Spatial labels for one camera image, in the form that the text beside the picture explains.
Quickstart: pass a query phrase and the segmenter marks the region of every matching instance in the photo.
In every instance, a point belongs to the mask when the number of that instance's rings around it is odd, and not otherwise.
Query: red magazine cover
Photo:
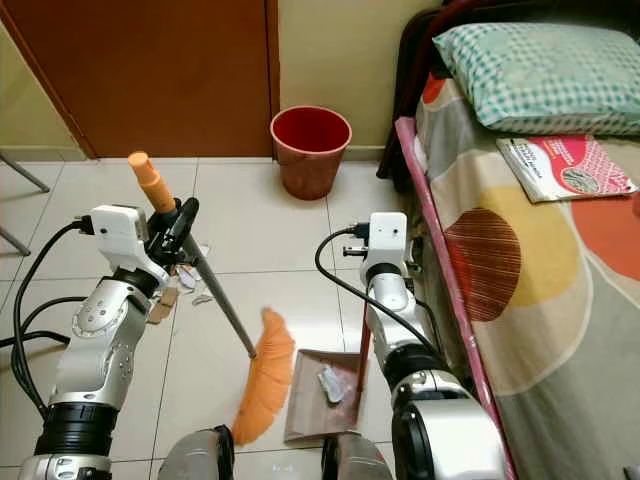
[[[591,135],[508,138],[497,143],[534,203],[638,190]]]

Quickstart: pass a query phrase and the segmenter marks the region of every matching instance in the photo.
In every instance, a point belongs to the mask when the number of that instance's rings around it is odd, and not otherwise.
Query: black cable
[[[427,312],[429,323],[431,323],[431,330],[433,331],[433,336],[436,341],[436,349],[438,350],[438,352],[440,352],[441,355],[444,354],[444,350],[442,349],[442,340],[440,339],[440,332],[438,331],[438,324],[436,323],[436,316],[433,313],[433,310],[427,303],[423,302],[422,300],[418,300],[417,298],[415,300],[416,304],[420,305],[422,308],[424,308],[425,312]]]
[[[332,282],[340,285],[345,290],[348,290],[350,293],[354,294],[356,297],[359,297],[362,300],[364,300],[365,302],[368,302],[369,304],[373,305],[378,310],[380,310],[382,313],[388,315],[393,320],[398,322],[400,325],[402,325],[404,328],[406,328],[409,332],[411,332],[418,339],[418,341],[424,345],[424,347],[429,351],[429,353],[431,355],[439,358],[439,354],[434,351],[434,348],[433,348],[433,345],[431,345],[431,342],[429,340],[427,340],[427,338],[424,335],[422,335],[420,332],[418,332],[418,330],[413,328],[413,326],[411,326],[411,324],[409,322],[407,322],[404,318],[402,318],[400,315],[395,313],[393,310],[385,307],[382,303],[378,302],[374,298],[371,298],[366,293],[361,292],[357,288],[355,288],[355,287],[349,285],[348,283],[342,281],[341,279],[339,279],[335,275],[332,275],[320,263],[320,255],[322,254],[322,250],[324,250],[324,247],[326,247],[327,244],[331,240],[333,240],[334,238],[336,238],[336,237],[338,237],[340,235],[351,235],[351,234],[355,233],[355,231],[356,231],[356,227],[343,228],[342,230],[338,230],[337,232],[333,232],[327,238],[322,240],[322,242],[320,242],[320,245],[318,245],[318,249],[316,250],[316,256],[315,256],[316,268],[318,269],[318,271],[321,274],[323,274],[325,277],[327,277]]]
[[[22,335],[22,341],[33,340],[34,338],[50,338],[56,342],[69,345],[69,337],[62,335],[61,333],[51,332],[49,330],[36,330],[35,332],[29,332]],[[16,341],[16,337],[3,338],[0,340],[0,348],[9,347]]]
[[[68,345],[69,344],[69,338],[64,336],[64,335],[60,335],[59,333],[51,332],[51,331],[44,331],[44,332],[42,332],[43,334],[36,336],[36,335],[27,334],[26,331],[29,328],[29,326],[31,325],[31,322],[33,322],[33,320],[38,315],[40,315],[40,313],[42,313],[44,310],[46,310],[47,308],[52,307],[54,305],[58,305],[60,303],[82,302],[86,298],[87,297],[60,297],[60,298],[56,298],[56,299],[53,299],[53,300],[49,300],[49,301],[43,303],[42,305],[38,306],[33,312],[31,312],[29,314],[29,316],[25,319],[25,321],[21,325],[22,334],[23,334],[23,337],[22,337],[23,341],[31,340],[32,338],[48,337],[48,338],[51,338],[52,340],[57,340],[57,341],[60,341],[61,343],[64,343],[65,345]],[[2,340],[0,340],[0,348],[13,345],[14,342],[15,342],[15,337],[2,339]],[[26,377],[26,373],[24,372],[24,370],[18,364],[18,360],[17,360],[17,356],[16,356],[16,351],[15,350],[12,350],[12,352],[11,352],[11,370],[13,371],[13,374],[16,377],[16,381],[18,382],[20,387],[23,390],[28,389],[29,387],[28,387],[26,381],[24,380],[25,377]]]
[[[40,416],[45,419],[47,415],[47,406],[42,401],[40,394],[33,382],[33,378],[31,377],[31,372],[29,371],[29,365],[27,364],[27,356],[24,351],[23,344],[23,331],[22,325],[20,324],[20,309],[22,308],[22,297],[24,297],[24,292],[27,290],[29,286],[29,282],[33,278],[36,273],[36,270],[42,263],[42,260],[47,255],[51,247],[67,232],[71,230],[79,230],[82,229],[84,223],[82,221],[74,221],[68,225],[65,225],[60,230],[58,230],[42,247],[42,250],[38,254],[37,258],[29,268],[27,275],[20,283],[20,287],[18,288],[18,292],[16,293],[16,298],[13,302],[13,335],[15,337],[13,350],[12,350],[12,361],[11,361],[11,369],[13,370],[13,374],[16,377],[16,380],[24,390],[24,393],[31,399],[34,403]]]

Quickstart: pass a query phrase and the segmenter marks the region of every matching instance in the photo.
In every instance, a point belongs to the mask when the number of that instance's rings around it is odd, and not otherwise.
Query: pillowcase
[[[640,134],[640,46],[624,33],[477,23],[433,41],[485,127],[543,135]]]

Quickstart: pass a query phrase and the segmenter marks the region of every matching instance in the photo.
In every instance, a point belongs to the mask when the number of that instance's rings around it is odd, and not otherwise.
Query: red trash bin
[[[317,200],[331,190],[351,125],[328,108],[298,106],[271,121],[280,178],[287,191],[302,200]]]

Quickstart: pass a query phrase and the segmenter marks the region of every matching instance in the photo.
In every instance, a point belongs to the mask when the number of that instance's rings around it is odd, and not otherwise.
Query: broom bristles
[[[251,360],[249,379],[233,422],[237,445],[254,442],[271,426],[284,405],[291,383],[294,341],[284,319],[269,308],[262,311],[264,332]]]

